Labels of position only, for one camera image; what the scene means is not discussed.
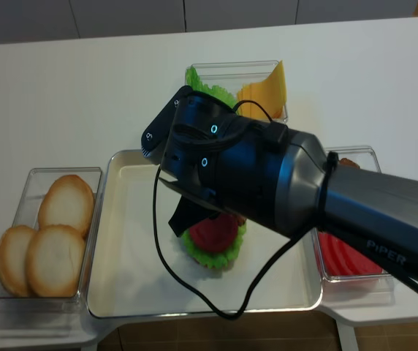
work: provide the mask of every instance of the lettuce leaf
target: lettuce leaf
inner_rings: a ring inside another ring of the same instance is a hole
[[[237,103],[237,99],[232,94],[230,94],[225,88],[222,88],[221,86],[209,87],[208,84],[204,84],[201,81],[199,75],[197,75],[196,69],[194,67],[190,67],[186,70],[185,78],[186,84],[191,86],[193,90],[209,94],[212,97],[221,100],[230,107],[234,107]]]

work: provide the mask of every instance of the bread slice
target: bread slice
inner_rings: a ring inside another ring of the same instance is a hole
[[[28,245],[27,281],[39,296],[70,297],[77,291],[86,244],[69,225],[41,229]]]
[[[29,296],[26,253],[36,230],[25,225],[12,227],[0,239],[0,281],[15,296]]]
[[[40,229],[52,224],[75,228],[87,236],[94,212],[94,194],[90,186],[77,175],[58,178],[50,187],[39,209]]]

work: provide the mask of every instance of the orange cheese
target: orange cheese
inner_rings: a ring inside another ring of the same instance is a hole
[[[251,99],[251,84],[245,85],[242,89],[243,100],[250,100]],[[245,102],[243,104],[243,116],[249,117],[250,116],[250,103]]]
[[[282,110],[287,101],[287,90],[285,84],[284,65],[282,61],[278,63],[269,77],[262,82],[251,83],[244,86],[241,90],[243,100],[251,99],[259,103],[272,118],[280,118]],[[265,120],[267,116],[255,104],[243,104],[245,117]]]

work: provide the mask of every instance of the red food slice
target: red food slice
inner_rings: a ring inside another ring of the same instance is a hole
[[[330,235],[329,233],[326,235],[331,241],[330,246],[331,246],[332,252],[336,256],[336,260],[338,262],[341,275],[353,276],[356,274],[360,274],[360,272],[355,268],[355,266],[351,264],[351,260],[347,256],[347,254],[341,249],[341,247],[343,247],[344,242],[340,239],[337,239],[334,235]]]
[[[383,268],[343,241],[339,243],[339,250],[343,252],[343,256],[347,259],[347,263],[353,268],[353,271],[357,272],[357,274],[380,274],[383,271]]]
[[[223,252],[235,240],[238,222],[234,216],[219,214],[215,219],[205,219],[189,228],[194,244],[206,252]]]
[[[321,253],[323,256],[326,271],[331,276],[340,276],[341,270],[338,267],[335,254],[330,246],[329,234],[319,232],[319,245],[321,245]]]

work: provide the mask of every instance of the table leg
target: table leg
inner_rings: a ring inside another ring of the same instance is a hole
[[[342,351],[358,351],[357,338],[355,338],[355,330],[349,325],[335,321],[338,326],[339,340],[341,342]]]

